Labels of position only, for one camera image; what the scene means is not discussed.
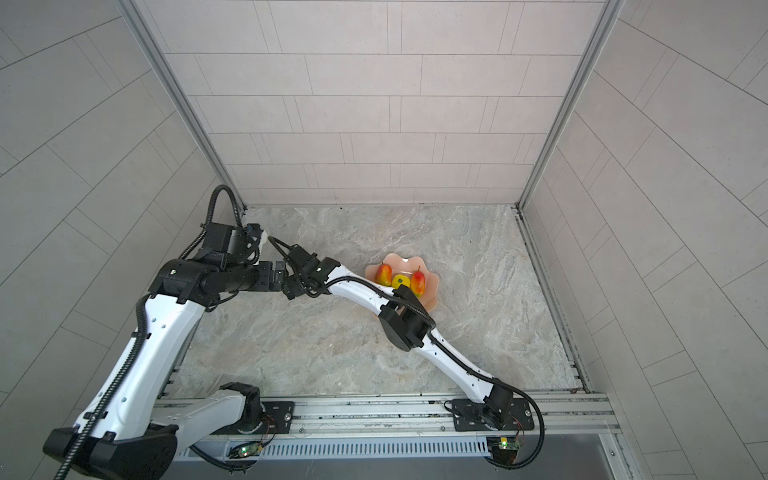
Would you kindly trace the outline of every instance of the tiled wall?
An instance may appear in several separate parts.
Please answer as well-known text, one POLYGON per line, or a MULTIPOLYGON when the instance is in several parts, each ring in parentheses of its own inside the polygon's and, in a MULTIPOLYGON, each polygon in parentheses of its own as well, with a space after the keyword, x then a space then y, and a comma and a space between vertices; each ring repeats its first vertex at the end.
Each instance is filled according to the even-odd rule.
POLYGON ((0 476, 51 478, 217 181, 110 0, 6 0, 0 29, 0 476))
POLYGON ((249 204, 516 202, 603 7, 136 3, 249 204))
POLYGON ((768 474, 766 31, 628 0, 525 210, 647 478, 768 474))

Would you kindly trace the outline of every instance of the toy fruit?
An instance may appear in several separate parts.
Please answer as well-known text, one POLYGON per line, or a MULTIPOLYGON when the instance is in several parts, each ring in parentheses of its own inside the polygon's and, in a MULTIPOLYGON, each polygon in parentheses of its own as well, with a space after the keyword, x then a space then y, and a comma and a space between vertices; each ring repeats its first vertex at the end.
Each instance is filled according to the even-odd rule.
POLYGON ((376 283, 383 286, 392 286, 392 267, 386 263, 379 265, 379 269, 376 271, 376 283))
POLYGON ((392 288, 397 288, 398 286, 405 285, 408 288, 411 287, 411 279, 409 279, 405 275, 395 275, 395 278, 392 279, 392 288))
POLYGON ((411 290, 416 296, 424 295, 426 290, 427 279, 424 277, 424 273, 421 272, 421 267, 415 271, 411 277, 411 290))

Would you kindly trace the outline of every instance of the metal corner post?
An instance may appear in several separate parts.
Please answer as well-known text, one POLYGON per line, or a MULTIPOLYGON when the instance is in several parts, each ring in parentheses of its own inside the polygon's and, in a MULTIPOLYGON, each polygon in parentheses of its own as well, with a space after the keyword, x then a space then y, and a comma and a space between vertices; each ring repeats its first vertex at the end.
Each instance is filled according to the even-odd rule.
POLYGON ((208 159, 208 162, 216 172, 216 175, 235 192, 237 201, 240 203, 240 206, 245 209, 246 204, 240 196, 237 186, 235 186, 232 178, 224 168, 218 153, 211 144, 200 120, 194 113, 192 106, 187 100, 187 96, 182 92, 178 80, 174 77, 170 66, 165 61, 163 53, 160 51, 154 38, 152 38, 149 28, 144 22, 144 18, 142 18, 141 13, 136 8, 133 0, 114 0, 114 2, 117 5, 118 10, 120 10, 120 13, 123 15, 128 28, 136 38, 141 50, 150 62, 150 65, 152 65, 152 68, 160 79, 165 91, 170 96, 174 105, 176 105, 179 115, 181 115, 181 118, 184 120, 187 128, 189 128, 190 133, 192 133, 192 137, 200 147, 200 151, 202 151, 203 155, 208 159))
POLYGON ((547 160, 552 155, 554 146, 557 144, 558 139, 562 134, 565 123, 568 121, 568 117, 571 116, 571 112, 576 106, 576 101, 581 95, 581 92, 584 90, 584 86, 587 83, 589 74, 592 72, 592 68, 594 68, 594 64, 598 60, 598 56, 600 56, 600 51, 602 50, 603 45, 605 45, 605 41, 611 33, 611 29, 616 23, 616 19, 619 16, 619 11, 621 10, 621 6, 623 4, 624 0, 606 0, 603 6, 603 10, 600 13, 598 22, 594 26, 592 35, 589 38, 586 49, 584 50, 584 55, 582 55, 581 60, 579 61, 578 67, 576 68, 576 73, 571 79, 571 84, 568 86, 568 91, 563 97, 563 102, 560 104, 558 114, 554 118, 554 123, 547 133, 547 139, 544 142, 544 147, 541 148, 538 159, 533 166, 531 176, 528 178, 528 182, 525 184, 525 188, 523 189, 523 194, 520 197, 520 201, 518 202, 518 209, 520 210, 521 214, 525 213, 525 207, 528 205, 528 202, 531 199, 534 187, 536 186, 538 179, 541 177, 541 173, 544 170, 544 166, 547 163, 547 160))

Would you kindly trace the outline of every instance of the robotic arm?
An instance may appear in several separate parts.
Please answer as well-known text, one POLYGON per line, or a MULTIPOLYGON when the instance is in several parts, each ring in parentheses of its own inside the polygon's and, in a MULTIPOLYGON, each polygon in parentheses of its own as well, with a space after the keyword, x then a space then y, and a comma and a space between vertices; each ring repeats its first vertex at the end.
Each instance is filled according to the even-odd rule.
POLYGON ((211 397, 168 418, 152 418, 154 400, 197 321, 241 291, 282 292, 288 300, 304 294, 332 294, 364 306, 379 317, 390 342, 429 359, 464 391, 472 406, 454 413, 489 429, 518 428, 511 414, 517 394, 536 411, 538 444, 522 462, 515 463, 515 450, 495 455, 502 462, 491 463, 512 469, 533 461, 544 441, 543 418, 533 399, 478 368, 451 346, 408 287, 371 283, 334 259, 319 260, 315 253, 273 237, 268 240, 283 260, 274 265, 259 262, 265 237, 258 224, 243 227, 229 187, 214 190, 203 231, 179 259, 161 268, 149 295, 137 303, 137 331, 99 393, 74 426, 55 429, 48 437, 44 453, 62 463, 55 478, 64 478, 70 468, 97 478, 160 478, 175 455, 204 436, 226 425, 247 434, 260 424, 264 413, 259 389, 241 383, 221 386, 211 397), (236 226, 212 221, 222 190, 229 194, 236 226), (201 243, 195 257, 187 260, 201 243), (222 300, 224 292, 231 296, 222 300))

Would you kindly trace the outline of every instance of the bowl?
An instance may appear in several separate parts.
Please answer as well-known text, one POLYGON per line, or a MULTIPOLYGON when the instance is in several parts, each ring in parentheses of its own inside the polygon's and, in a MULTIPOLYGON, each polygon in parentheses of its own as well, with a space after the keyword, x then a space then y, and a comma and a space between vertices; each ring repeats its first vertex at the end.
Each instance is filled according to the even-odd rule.
MULTIPOLYGON (((427 270, 424 260, 421 257, 402 258, 397 253, 390 253, 384 257, 383 263, 392 267, 392 277, 398 273, 411 276, 413 272, 421 270, 424 273, 425 288, 424 295, 419 297, 419 302, 424 306, 427 312, 432 312, 437 306, 437 287, 440 285, 440 277, 427 270)), ((368 265, 364 277, 371 282, 376 282, 376 271, 381 263, 368 265)))

